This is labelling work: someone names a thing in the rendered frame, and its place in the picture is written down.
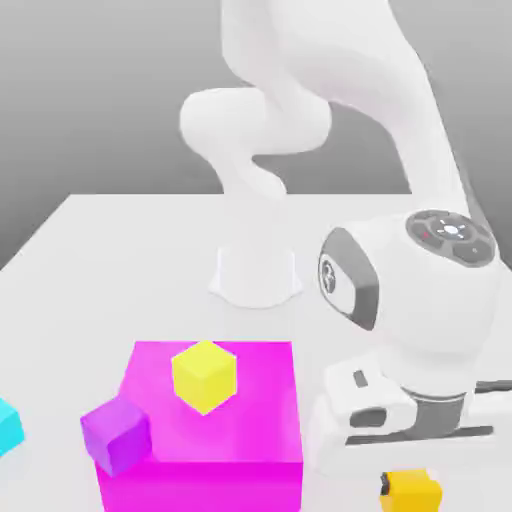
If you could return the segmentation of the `large magenta box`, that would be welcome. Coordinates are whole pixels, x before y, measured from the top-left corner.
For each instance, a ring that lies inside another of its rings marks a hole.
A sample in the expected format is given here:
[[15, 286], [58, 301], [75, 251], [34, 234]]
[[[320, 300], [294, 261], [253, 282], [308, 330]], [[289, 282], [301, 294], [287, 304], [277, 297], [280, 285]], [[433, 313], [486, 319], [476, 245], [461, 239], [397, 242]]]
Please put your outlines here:
[[105, 512], [300, 512], [303, 454], [292, 345], [222, 342], [237, 392], [206, 416], [174, 393], [187, 341], [135, 343], [120, 385], [149, 417], [152, 452], [116, 477], [97, 472]]

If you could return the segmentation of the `small purple cube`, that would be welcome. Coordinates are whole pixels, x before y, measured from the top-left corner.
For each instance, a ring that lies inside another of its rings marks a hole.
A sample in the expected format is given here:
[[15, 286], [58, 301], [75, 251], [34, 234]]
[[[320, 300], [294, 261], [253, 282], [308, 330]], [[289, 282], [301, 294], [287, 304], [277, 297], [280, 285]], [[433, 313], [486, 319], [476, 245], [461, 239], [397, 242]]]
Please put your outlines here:
[[80, 418], [87, 453], [110, 477], [129, 470], [152, 451], [149, 416], [118, 395]]

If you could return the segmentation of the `small orange cube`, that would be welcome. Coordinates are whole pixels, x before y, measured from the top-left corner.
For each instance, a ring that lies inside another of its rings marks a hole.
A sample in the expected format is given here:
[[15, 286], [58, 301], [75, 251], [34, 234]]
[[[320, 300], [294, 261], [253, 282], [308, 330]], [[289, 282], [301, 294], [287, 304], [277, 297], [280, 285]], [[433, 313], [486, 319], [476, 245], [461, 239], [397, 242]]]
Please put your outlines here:
[[439, 512], [443, 491], [425, 469], [387, 473], [390, 492], [379, 497], [383, 512]]

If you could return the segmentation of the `small yellow cube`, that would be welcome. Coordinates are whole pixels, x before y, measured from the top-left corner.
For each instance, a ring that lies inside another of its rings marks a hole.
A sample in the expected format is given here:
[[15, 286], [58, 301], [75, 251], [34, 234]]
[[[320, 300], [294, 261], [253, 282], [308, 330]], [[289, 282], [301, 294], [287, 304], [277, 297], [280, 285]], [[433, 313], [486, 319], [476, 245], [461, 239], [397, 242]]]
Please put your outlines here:
[[237, 393], [237, 357], [200, 341], [171, 358], [175, 395], [202, 416]]

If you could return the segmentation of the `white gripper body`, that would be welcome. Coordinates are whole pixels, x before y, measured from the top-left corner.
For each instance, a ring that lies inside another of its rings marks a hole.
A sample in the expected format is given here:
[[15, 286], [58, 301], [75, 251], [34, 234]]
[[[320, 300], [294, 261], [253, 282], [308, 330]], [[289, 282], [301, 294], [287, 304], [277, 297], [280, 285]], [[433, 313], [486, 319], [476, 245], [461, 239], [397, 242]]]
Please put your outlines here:
[[328, 477], [452, 469], [486, 461], [496, 446], [490, 425], [463, 427], [451, 436], [428, 440], [407, 440], [401, 434], [350, 436], [322, 394], [314, 402], [308, 427], [308, 466]]

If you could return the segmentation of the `small cyan cube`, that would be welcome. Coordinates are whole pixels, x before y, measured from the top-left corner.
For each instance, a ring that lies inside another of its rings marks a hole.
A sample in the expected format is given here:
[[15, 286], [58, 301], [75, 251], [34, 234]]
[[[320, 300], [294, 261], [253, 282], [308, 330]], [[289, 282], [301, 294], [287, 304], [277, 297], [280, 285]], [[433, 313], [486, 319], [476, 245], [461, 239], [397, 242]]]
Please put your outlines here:
[[0, 398], [0, 457], [22, 443], [25, 434], [18, 411]]

